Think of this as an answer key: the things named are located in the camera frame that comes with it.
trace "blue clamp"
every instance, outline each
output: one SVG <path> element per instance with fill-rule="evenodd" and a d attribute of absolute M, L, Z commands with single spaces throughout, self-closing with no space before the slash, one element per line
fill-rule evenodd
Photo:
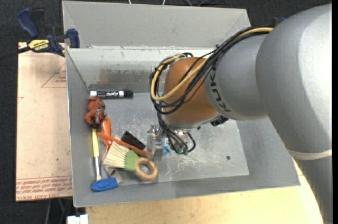
<path fill-rule="evenodd" d="M 36 28 L 34 21 L 30 14 L 30 8 L 27 7 L 16 16 L 16 19 L 20 27 L 25 30 L 29 35 L 30 39 L 27 41 L 27 46 L 29 50 L 33 52 L 49 52 L 56 55 L 64 56 L 64 48 L 55 40 L 55 37 L 52 34 L 42 35 L 44 31 L 43 23 L 43 10 L 33 11 L 32 14 L 35 14 L 35 19 L 37 19 L 38 24 L 40 24 L 41 31 Z M 78 32 L 75 29 L 67 30 L 67 33 L 60 39 L 69 38 L 72 48 L 80 47 L 80 40 Z"/>

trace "cardboard sheet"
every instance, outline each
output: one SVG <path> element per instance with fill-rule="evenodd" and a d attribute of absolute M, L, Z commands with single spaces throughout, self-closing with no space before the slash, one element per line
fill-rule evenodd
<path fill-rule="evenodd" d="M 65 58 L 18 56 L 16 201 L 72 196 Z"/>

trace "yellow cable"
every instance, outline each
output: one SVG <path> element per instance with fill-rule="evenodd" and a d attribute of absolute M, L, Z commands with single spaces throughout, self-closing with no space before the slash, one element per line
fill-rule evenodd
<path fill-rule="evenodd" d="M 252 30 L 249 30 L 249 31 L 246 31 L 246 32 L 243 32 L 241 33 L 240 35 L 238 35 L 235 39 L 239 38 L 239 37 L 242 37 L 244 35 L 247 35 L 249 33 L 256 33 L 256 32 L 270 32 L 272 31 L 273 28 L 272 27 L 258 27 L 256 29 L 252 29 Z M 155 84 L 156 84 L 156 81 L 157 81 L 157 78 L 158 78 L 158 75 L 160 73 L 160 71 L 162 70 L 162 68 L 164 67 L 164 64 L 166 63 L 169 63 L 169 62 L 172 62 L 174 60 L 176 60 L 177 58 L 181 57 L 182 54 L 178 54 L 166 61 L 163 62 L 162 65 L 160 65 L 158 68 L 157 68 L 157 71 L 154 75 L 154 78 L 152 80 L 152 85 L 151 85 L 151 98 L 154 100 L 154 101 L 163 101 L 163 100 L 166 100 L 167 98 L 169 98 L 170 96 L 172 96 L 174 93 L 176 93 L 190 78 L 192 78 L 202 67 L 203 65 L 208 61 L 208 60 L 204 60 L 199 66 L 197 66 L 192 72 L 190 72 L 179 84 L 176 85 L 176 87 L 174 87 L 170 92 L 168 92 L 167 94 L 161 96 L 161 97 L 157 97 L 155 95 Z"/>
<path fill-rule="evenodd" d="M 272 31 L 274 28 L 272 27 L 258 27 L 256 29 L 252 29 L 250 31 L 246 31 L 246 32 L 243 32 L 241 33 L 240 35 L 238 35 L 235 39 L 239 38 L 239 37 L 242 37 L 244 35 L 247 35 L 249 33 L 256 33 L 256 32 L 270 32 Z"/>

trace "blue object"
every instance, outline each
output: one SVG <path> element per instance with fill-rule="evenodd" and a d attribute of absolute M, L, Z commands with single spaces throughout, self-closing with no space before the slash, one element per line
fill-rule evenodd
<path fill-rule="evenodd" d="M 55 42 L 54 36 L 52 34 L 47 34 L 46 38 L 51 44 L 51 47 L 47 50 L 47 52 L 54 53 L 56 55 L 60 55 L 63 57 L 62 53 L 63 47 Z"/>
<path fill-rule="evenodd" d="M 111 178 L 105 178 L 102 179 L 100 181 L 96 181 L 95 183 L 93 183 L 90 186 L 90 189 L 92 191 L 105 191 L 108 189 L 113 189 L 116 188 L 118 186 L 116 178 L 115 177 L 111 177 Z"/>
<path fill-rule="evenodd" d="M 170 152 L 170 149 L 168 148 L 168 146 L 163 146 L 163 151 L 162 151 L 162 155 L 166 155 Z"/>
<path fill-rule="evenodd" d="M 70 47 L 71 48 L 80 48 L 80 39 L 79 34 L 75 29 L 69 29 L 67 30 L 67 36 L 70 40 Z"/>
<path fill-rule="evenodd" d="M 30 10 L 29 7 L 22 10 L 17 14 L 16 19 L 19 22 L 20 27 L 29 33 L 31 39 L 35 39 L 39 36 L 39 32 L 31 19 Z"/>

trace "cable bundle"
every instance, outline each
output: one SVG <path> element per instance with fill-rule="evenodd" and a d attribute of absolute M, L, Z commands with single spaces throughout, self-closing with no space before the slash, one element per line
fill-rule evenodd
<path fill-rule="evenodd" d="M 190 139 L 193 142 L 193 147 L 191 149 L 188 149 L 186 143 L 178 136 L 176 135 L 176 132 L 170 129 L 165 122 L 162 119 L 162 115 L 168 115 L 176 110 L 178 110 L 184 103 L 188 102 L 194 94 L 197 92 L 199 87 L 203 85 L 204 77 L 207 76 L 213 67 L 216 66 L 217 61 L 235 44 L 238 42 L 260 34 L 266 34 L 269 33 L 273 27 L 271 26 L 261 26 L 261 27 L 248 27 L 238 33 L 236 33 L 234 36 L 230 37 L 229 39 L 225 40 L 221 45 L 217 45 L 216 49 L 212 52 L 209 52 L 201 57 L 199 57 L 187 70 L 187 72 L 183 75 L 180 82 L 168 93 L 165 95 L 159 95 L 158 87 L 159 87 L 159 78 L 161 76 L 161 73 L 171 64 L 177 61 L 177 59 L 180 58 L 187 58 L 188 56 L 192 56 L 190 53 L 182 53 L 177 54 L 174 56 L 171 56 L 169 58 L 164 59 L 158 67 L 155 68 L 155 71 L 150 75 L 150 83 L 151 83 L 151 100 L 153 102 L 153 105 L 157 111 L 157 118 L 160 127 L 164 131 L 164 133 L 169 137 L 169 142 L 172 142 L 172 140 L 176 141 L 176 143 L 180 146 L 181 150 L 177 151 L 176 148 L 174 148 L 173 144 L 172 147 L 177 153 L 182 153 L 183 150 L 184 154 L 187 154 L 188 152 L 191 152 L 195 148 L 195 141 L 192 138 L 190 133 L 187 133 L 190 137 Z M 205 59 L 202 63 L 200 63 L 194 70 L 194 66 L 196 63 L 201 60 L 204 57 L 209 56 L 207 59 Z M 196 85 L 199 83 L 199 81 L 202 79 L 202 82 L 199 84 L 199 86 L 196 88 Z M 186 84 L 189 80 L 190 83 L 188 84 L 185 92 L 178 97 L 175 101 L 167 103 L 165 100 L 167 100 L 169 97 L 171 97 L 174 93 L 176 93 L 184 84 Z M 194 91 L 193 95 L 186 99 L 188 94 L 191 91 Z"/>

